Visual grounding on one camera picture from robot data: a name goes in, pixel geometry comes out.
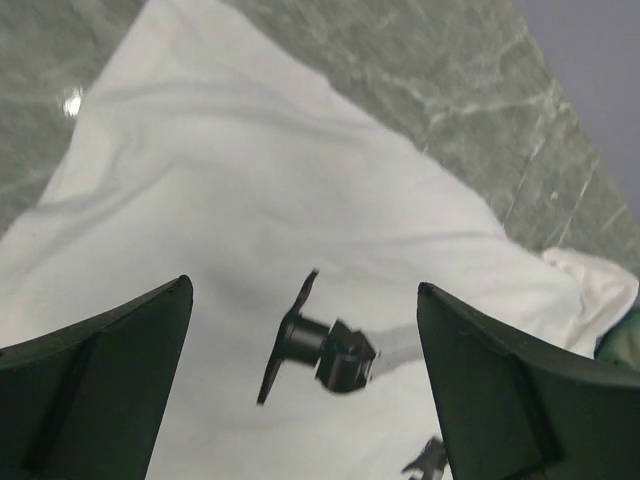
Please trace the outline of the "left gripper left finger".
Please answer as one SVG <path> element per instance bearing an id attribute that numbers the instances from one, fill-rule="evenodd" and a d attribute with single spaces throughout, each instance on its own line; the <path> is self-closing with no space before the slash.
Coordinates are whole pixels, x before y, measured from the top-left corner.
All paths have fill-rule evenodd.
<path id="1" fill-rule="evenodd" d="M 145 478 L 192 306 L 180 276 L 2 349 L 2 478 Z"/>

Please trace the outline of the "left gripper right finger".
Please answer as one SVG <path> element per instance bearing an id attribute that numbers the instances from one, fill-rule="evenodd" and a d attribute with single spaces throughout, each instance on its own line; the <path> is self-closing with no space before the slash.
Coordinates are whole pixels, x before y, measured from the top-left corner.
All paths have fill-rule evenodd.
<path id="1" fill-rule="evenodd" d="M 454 478 L 638 478 L 638 372 L 553 346 L 429 283 L 417 324 Z"/>

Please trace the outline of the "white printed t shirt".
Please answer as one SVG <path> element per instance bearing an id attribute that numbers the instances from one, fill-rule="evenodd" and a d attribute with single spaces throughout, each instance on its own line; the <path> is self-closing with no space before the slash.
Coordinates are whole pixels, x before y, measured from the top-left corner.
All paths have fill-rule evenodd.
<path id="1" fill-rule="evenodd" d="M 454 479 L 420 284 L 591 360 L 639 293 L 611 261 L 512 242 L 233 7 L 150 1 L 2 239 L 2 349 L 180 276 L 192 312 L 143 479 Z"/>

